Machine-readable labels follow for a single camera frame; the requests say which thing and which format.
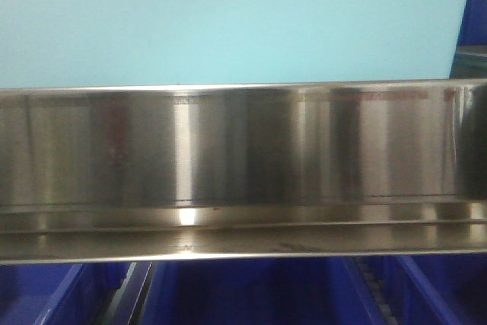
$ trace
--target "reflective metal surface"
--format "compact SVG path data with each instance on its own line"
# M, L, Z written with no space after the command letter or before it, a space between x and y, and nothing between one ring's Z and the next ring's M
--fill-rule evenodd
M485 116L487 80L3 90L0 262L485 250Z
M457 47L451 77L487 78L487 46Z

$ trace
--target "blue panel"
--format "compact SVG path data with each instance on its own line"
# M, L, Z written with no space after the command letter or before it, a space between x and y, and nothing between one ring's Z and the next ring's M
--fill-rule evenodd
M447 78L465 0L0 0L0 87Z
M460 45L487 45L487 0L467 0Z

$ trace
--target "blue storage bin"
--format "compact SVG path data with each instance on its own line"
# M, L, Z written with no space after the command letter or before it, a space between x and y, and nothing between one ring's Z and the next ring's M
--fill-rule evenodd
M91 324L125 274L124 263L0 266L0 325Z
M485 325L487 256L373 256L366 259L403 325Z
M142 325L384 325L349 258L159 263Z

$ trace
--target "metal shelf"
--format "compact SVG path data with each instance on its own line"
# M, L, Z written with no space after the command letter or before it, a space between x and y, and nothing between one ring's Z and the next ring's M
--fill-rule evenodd
M487 80L0 91L0 263L487 250Z

